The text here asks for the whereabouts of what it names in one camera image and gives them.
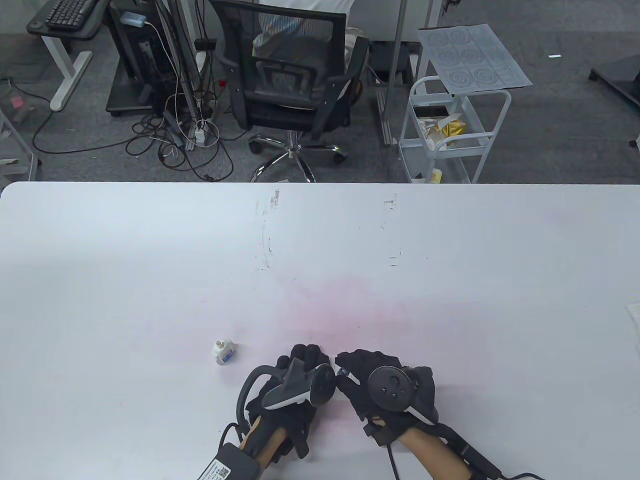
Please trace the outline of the person's right hand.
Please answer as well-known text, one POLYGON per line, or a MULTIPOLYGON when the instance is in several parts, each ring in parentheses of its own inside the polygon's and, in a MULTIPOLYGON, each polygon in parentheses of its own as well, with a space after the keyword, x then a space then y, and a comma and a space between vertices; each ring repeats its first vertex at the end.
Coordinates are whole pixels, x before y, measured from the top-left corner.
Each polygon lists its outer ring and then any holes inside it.
POLYGON ((334 363, 340 370, 338 390, 378 446, 391 445, 410 428, 425 426, 428 434, 435 432, 439 413, 432 368, 409 367, 396 356, 364 349, 340 352, 334 363))

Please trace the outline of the person's left hand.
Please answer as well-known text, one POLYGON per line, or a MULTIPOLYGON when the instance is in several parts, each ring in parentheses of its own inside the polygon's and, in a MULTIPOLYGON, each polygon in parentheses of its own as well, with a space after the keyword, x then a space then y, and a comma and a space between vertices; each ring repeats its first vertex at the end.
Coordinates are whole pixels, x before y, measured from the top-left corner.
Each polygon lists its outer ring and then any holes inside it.
POLYGON ((292 450, 295 450, 298 458, 306 457, 309 452, 307 439, 317 412, 317 407, 307 400, 279 409, 265 409, 263 398, 281 384, 281 380, 270 377, 245 407, 251 430, 241 448, 250 457, 268 466, 277 463, 292 450))

